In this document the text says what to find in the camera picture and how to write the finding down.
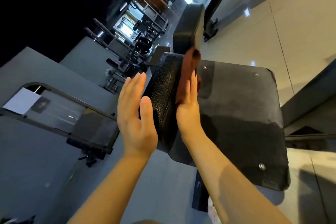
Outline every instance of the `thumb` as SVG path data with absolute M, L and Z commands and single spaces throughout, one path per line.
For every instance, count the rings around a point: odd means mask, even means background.
M 153 118 L 153 106 L 149 97 L 144 96 L 140 101 L 141 130 L 143 132 L 156 131 Z

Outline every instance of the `folded cloth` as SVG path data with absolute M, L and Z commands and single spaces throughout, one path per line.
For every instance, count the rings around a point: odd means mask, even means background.
M 186 84 L 187 80 L 191 79 L 191 75 L 195 70 L 195 76 L 197 75 L 197 67 L 201 60 L 201 53 L 195 47 L 191 47 L 187 50 L 181 68 L 181 77 L 178 82 L 175 103 L 178 105 L 183 102 L 186 95 Z M 201 86 L 201 78 L 197 77 L 197 92 Z

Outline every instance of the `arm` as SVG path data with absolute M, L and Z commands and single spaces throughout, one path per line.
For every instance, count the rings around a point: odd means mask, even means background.
M 223 224 L 291 223 L 205 135 L 194 73 L 187 83 L 185 100 L 178 107 L 176 118 L 181 137 Z
M 124 156 L 68 222 L 120 223 L 135 185 L 157 147 L 153 107 L 141 99 L 146 74 L 127 78 L 118 100 L 118 127 L 123 136 Z M 141 120 L 138 118 L 140 107 Z

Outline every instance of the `person's left hand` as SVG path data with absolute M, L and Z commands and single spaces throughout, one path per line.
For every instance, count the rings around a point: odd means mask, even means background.
M 146 74 L 127 78 L 118 99 L 117 122 L 125 145 L 125 156 L 149 158 L 158 144 L 153 107 L 149 97 L 142 97 Z

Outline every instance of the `metal bolt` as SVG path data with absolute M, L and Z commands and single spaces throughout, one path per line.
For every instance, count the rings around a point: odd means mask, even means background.
M 259 168 L 260 168 L 261 170 L 265 170 L 265 169 L 266 169 L 266 167 L 265 167 L 265 165 L 264 165 L 263 163 L 260 163 L 260 164 L 259 164 Z

